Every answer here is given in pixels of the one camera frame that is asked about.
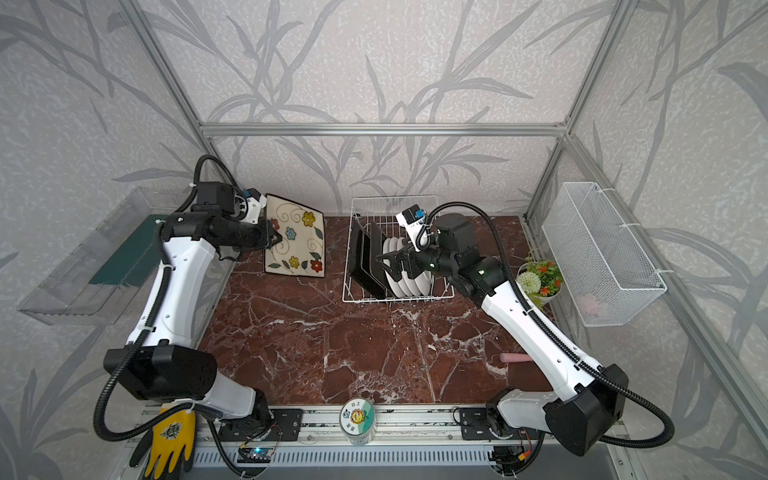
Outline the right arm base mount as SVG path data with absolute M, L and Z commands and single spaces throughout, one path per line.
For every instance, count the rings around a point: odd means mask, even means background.
M 485 407 L 456 407 L 452 411 L 452 418 L 465 441 L 506 440 L 513 437 L 509 428 L 489 417 Z

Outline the floral square plate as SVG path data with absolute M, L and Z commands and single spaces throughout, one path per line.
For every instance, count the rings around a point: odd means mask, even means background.
M 264 254 L 264 272 L 324 278 L 327 270 L 324 214 L 276 195 L 267 196 L 266 213 L 282 241 Z

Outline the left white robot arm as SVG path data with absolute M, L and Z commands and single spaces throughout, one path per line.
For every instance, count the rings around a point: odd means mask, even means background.
M 280 234 L 256 189 L 201 182 L 191 203 L 160 224 L 160 264 L 150 297 L 125 346 L 104 358 L 110 378 L 97 402 L 104 419 L 116 386 L 139 400 L 179 401 L 227 421 L 267 423 L 264 394 L 219 372 L 212 355 L 195 348 L 195 311 L 210 264 L 223 247 L 266 250 Z

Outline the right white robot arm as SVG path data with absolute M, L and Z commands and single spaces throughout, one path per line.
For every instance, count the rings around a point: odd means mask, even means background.
M 497 394 L 487 405 L 487 424 L 499 438 L 517 429 L 551 434 L 570 453 L 583 456 L 620 419 L 624 402 L 588 373 L 599 363 L 570 341 L 531 303 L 503 261 L 483 256 L 472 225 L 461 214 L 433 220 L 435 237 L 425 227 L 423 210 L 412 206 L 396 220 L 408 240 L 398 250 L 378 256 L 395 280 L 424 272 L 444 277 L 454 289 L 494 319 L 524 349 L 551 387 L 548 392 L 519 388 Z

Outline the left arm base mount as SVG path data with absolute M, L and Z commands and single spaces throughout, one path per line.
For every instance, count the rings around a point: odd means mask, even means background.
M 298 440 L 302 417 L 300 408 L 276 408 L 265 419 L 223 420 L 217 433 L 223 442 L 294 442 Z

